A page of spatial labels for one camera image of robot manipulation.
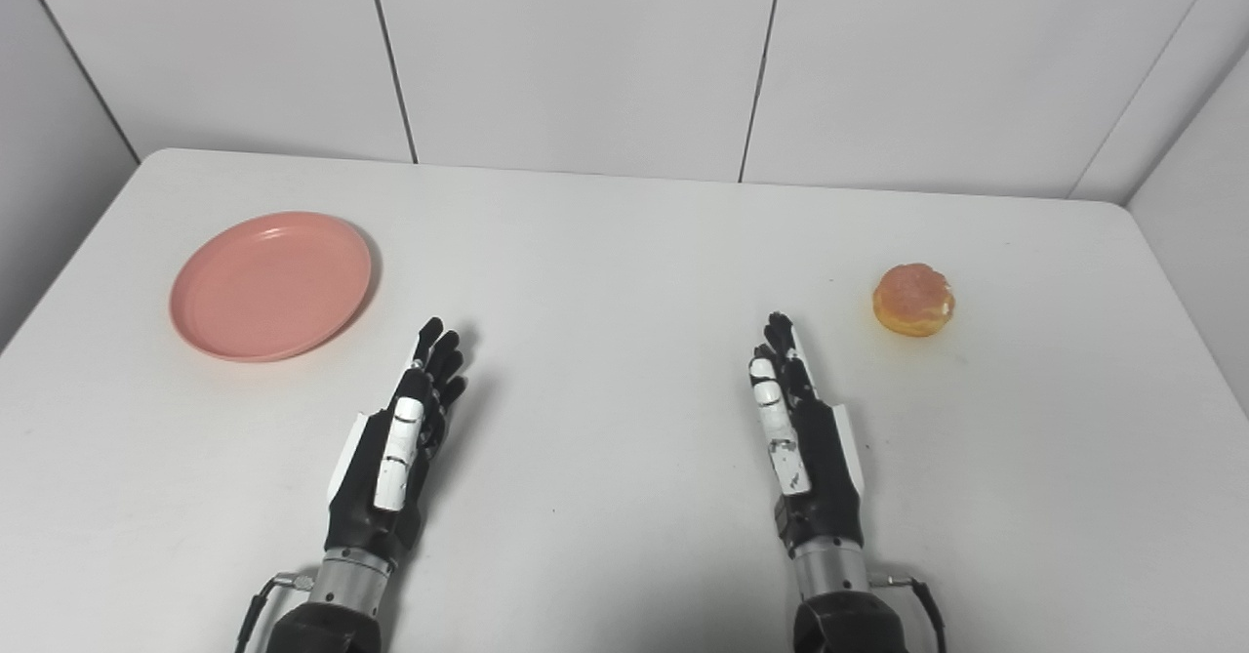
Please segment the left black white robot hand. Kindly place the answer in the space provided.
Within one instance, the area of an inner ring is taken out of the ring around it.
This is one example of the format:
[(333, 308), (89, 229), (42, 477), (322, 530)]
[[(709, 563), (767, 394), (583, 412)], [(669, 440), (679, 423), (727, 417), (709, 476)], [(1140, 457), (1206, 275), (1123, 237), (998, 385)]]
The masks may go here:
[(465, 390), (460, 345), (442, 318), (428, 318), (388, 403), (357, 416), (327, 489), (326, 551), (365, 551), (391, 563), (413, 551), (425, 479)]

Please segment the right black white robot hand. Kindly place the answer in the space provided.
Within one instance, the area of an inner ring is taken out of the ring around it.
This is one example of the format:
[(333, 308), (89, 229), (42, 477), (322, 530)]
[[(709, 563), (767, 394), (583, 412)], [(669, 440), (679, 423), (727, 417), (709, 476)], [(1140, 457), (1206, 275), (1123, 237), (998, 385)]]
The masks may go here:
[(778, 538), (789, 556), (817, 539), (866, 546), (862, 471), (847, 456), (837, 408), (821, 400), (788, 315), (773, 311), (748, 365), (749, 386), (781, 497)]

